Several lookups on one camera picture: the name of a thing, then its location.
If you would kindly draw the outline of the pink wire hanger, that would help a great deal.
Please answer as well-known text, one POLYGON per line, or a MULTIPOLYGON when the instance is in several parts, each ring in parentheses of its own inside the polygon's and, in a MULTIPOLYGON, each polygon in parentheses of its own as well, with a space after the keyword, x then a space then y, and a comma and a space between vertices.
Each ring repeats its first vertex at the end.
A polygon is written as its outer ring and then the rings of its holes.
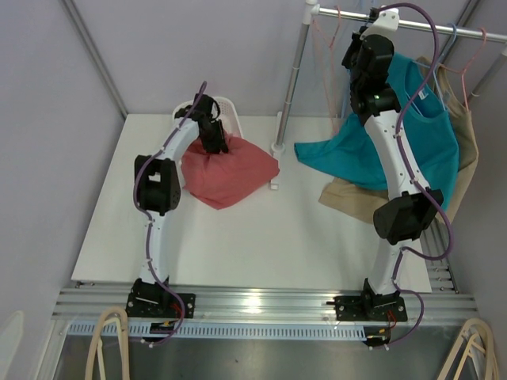
POLYGON ((326 99, 326 106, 332 124, 338 117, 338 80, 337 69, 335 67, 334 49, 336 47, 340 29, 341 15, 338 15, 338 19, 332 29, 322 26, 317 17, 314 17, 311 22, 314 54, 322 73, 322 84, 326 99))

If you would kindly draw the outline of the red t shirt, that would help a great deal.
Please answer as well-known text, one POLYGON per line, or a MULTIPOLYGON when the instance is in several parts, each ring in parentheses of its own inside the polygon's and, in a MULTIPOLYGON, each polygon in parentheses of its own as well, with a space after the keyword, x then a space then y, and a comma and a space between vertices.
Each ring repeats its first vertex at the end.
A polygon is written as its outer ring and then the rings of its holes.
POLYGON ((198 139, 181 159, 184 189, 216 210, 235 205, 280 172, 278 161, 253 143, 234 135, 226 143, 226 153, 210 154, 198 139))

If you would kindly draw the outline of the blue hanger with beige shirt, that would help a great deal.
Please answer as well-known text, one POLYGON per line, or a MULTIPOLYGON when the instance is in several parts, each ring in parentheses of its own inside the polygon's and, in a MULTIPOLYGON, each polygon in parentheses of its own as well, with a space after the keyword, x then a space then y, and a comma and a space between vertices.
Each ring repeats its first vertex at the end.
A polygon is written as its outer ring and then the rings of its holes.
POLYGON ((436 90, 436 95, 444 111, 448 111, 447 106, 448 95, 442 90, 440 86, 439 73, 444 71, 445 66, 444 62, 448 58, 448 55, 451 52, 451 49, 453 48, 453 45, 457 40, 457 25, 454 23, 448 23, 448 27, 452 29, 452 34, 445 42, 444 47, 442 48, 439 57, 436 61, 435 70, 433 71, 433 87, 436 90))

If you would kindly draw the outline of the teal t shirt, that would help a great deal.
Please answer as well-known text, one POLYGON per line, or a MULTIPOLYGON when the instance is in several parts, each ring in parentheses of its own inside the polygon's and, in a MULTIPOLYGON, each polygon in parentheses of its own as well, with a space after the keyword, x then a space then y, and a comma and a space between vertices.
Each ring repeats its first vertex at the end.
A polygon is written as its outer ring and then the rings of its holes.
MULTIPOLYGON (((423 81, 419 66, 396 53, 387 82, 404 106, 423 81)), ((439 97, 426 86, 403 119, 406 135, 417 164, 432 189, 440 189, 448 210, 459 170, 459 144, 450 116, 439 97)), ((294 145, 299 162, 325 174, 347 180, 369 190, 386 190, 387 182, 372 140, 350 114, 332 139, 298 142, 294 145)))

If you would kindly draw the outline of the blue hanger with teal shirt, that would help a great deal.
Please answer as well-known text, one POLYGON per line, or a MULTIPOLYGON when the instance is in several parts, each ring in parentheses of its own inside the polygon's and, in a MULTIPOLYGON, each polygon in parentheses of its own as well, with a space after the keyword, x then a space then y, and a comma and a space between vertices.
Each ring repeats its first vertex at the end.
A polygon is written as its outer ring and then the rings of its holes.
MULTIPOLYGON (((363 0, 356 1, 355 5, 355 11, 357 12, 363 12, 366 9, 366 5, 364 4, 363 0)), ((344 121, 349 114, 349 80, 350 80, 350 70, 345 70, 346 76, 345 76, 345 86, 344 91, 342 95, 342 105, 341 105, 341 114, 340 119, 344 121)))

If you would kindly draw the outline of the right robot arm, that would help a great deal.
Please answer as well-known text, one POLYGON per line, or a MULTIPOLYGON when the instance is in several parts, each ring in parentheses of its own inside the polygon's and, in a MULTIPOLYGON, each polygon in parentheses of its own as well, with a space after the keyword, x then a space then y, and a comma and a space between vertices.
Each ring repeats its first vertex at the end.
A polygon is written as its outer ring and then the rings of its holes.
POLYGON ((418 165, 399 116, 402 108, 387 82, 394 54, 387 32, 363 26, 353 33, 342 60, 351 75, 352 110, 374 144, 387 181, 388 201, 373 214, 381 243, 360 294, 361 313, 373 321, 404 306, 395 286, 402 255, 418 247, 443 203, 441 191, 432 190, 424 176, 415 173, 418 165))

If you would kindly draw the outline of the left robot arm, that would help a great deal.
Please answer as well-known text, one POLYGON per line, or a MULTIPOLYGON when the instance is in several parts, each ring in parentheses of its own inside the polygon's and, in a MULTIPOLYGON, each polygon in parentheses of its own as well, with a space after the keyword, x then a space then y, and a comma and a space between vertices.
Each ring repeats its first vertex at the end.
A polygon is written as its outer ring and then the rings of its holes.
POLYGON ((208 153, 228 151, 220 114, 215 98, 196 94, 192 103, 175 112, 173 130, 162 147, 155 154, 135 158, 133 200, 136 209, 147 217, 147 237, 146 258, 126 305, 130 317, 177 319, 185 316, 181 296, 167 290, 170 274, 166 234, 181 199, 177 164, 198 139, 208 153))

